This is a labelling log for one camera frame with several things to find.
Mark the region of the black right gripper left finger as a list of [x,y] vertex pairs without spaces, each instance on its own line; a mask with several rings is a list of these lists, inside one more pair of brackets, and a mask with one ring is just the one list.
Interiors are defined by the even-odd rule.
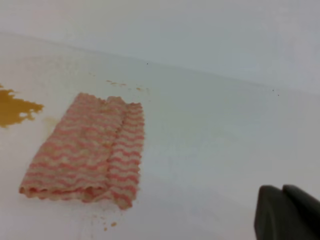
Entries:
[[310,229],[304,224],[293,202],[278,188],[259,188],[254,218],[257,240],[309,240]]

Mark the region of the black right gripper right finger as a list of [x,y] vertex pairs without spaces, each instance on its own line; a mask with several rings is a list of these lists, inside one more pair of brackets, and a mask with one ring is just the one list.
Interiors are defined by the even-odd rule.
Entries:
[[293,202],[302,221],[320,239],[320,201],[295,185],[283,185],[282,191]]

